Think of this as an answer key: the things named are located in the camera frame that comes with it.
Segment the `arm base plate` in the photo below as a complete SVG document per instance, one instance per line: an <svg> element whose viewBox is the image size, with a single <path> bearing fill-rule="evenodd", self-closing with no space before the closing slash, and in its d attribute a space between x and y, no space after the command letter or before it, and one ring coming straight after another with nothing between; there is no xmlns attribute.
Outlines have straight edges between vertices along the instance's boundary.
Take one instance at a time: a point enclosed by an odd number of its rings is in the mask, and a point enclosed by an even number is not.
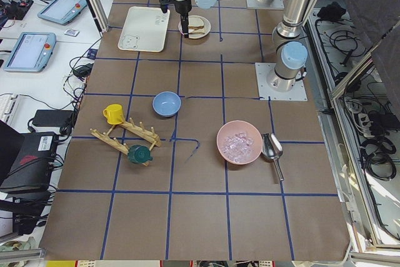
<svg viewBox="0 0 400 267"><path fill-rule="evenodd" d="M259 98L272 101L307 101L303 80L282 79L275 63L255 63Z"/></svg>
<svg viewBox="0 0 400 267"><path fill-rule="evenodd" d="M249 9L278 10L284 9L283 0L246 0Z"/></svg>

